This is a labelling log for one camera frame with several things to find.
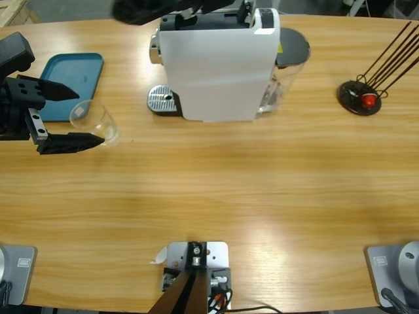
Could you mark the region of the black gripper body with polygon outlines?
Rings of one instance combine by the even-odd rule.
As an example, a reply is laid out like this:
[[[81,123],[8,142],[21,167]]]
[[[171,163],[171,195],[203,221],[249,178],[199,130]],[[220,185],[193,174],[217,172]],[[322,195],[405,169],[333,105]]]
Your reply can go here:
[[[200,11],[207,14],[218,9],[223,9],[234,3],[234,0],[195,0],[189,1],[185,10],[191,10],[193,14]]]
[[[48,137],[37,109],[19,108],[11,105],[6,94],[6,86],[1,87],[1,140],[27,141],[30,137],[35,144],[41,144]]]

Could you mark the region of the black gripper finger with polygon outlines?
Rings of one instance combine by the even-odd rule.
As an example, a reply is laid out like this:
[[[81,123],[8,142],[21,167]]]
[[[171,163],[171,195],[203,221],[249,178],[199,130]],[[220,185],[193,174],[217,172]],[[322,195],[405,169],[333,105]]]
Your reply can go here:
[[[51,134],[38,144],[39,154],[77,153],[101,145],[105,139],[91,133]]]
[[[128,25],[144,25],[171,12],[190,9],[196,1],[118,0],[113,1],[112,17]]]
[[[6,78],[6,94],[11,105],[37,110],[41,110],[46,101],[79,98],[78,93],[62,83],[23,75]]]

